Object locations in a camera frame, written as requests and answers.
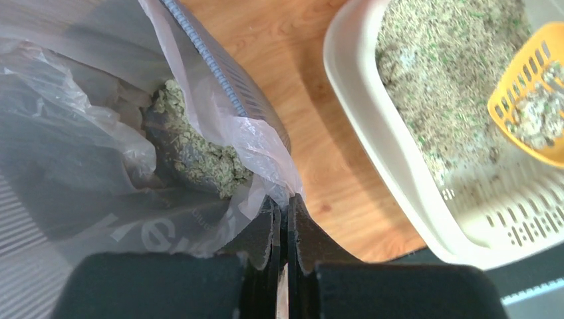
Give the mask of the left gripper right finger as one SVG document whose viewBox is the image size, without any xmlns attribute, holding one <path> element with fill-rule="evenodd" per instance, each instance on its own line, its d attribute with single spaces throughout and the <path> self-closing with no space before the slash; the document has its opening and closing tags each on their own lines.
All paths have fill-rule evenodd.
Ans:
<svg viewBox="0 0 564 319">
<path fill-rule="evenodd" d="M 290 198 L 287 210 L 287 261 L 289 317 L 320 318 L 321 289 L 316 266 L 357 263 L 359 259 L 341 247 L 310 216 L 300 194 Z"/>
</svg>

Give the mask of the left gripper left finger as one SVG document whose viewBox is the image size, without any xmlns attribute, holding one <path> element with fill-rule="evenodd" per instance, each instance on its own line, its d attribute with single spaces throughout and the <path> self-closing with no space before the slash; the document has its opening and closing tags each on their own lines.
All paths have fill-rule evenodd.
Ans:
<svg viewBox="0 0 564 319">
<path fill-rule="evenodd" d="M 244 260 L 239 291 L 240 318 L 276 318 L 277 288 L 281 269 L 281 214 L 265 197 L 258 215 L 221 252 Z"/>
</svg>

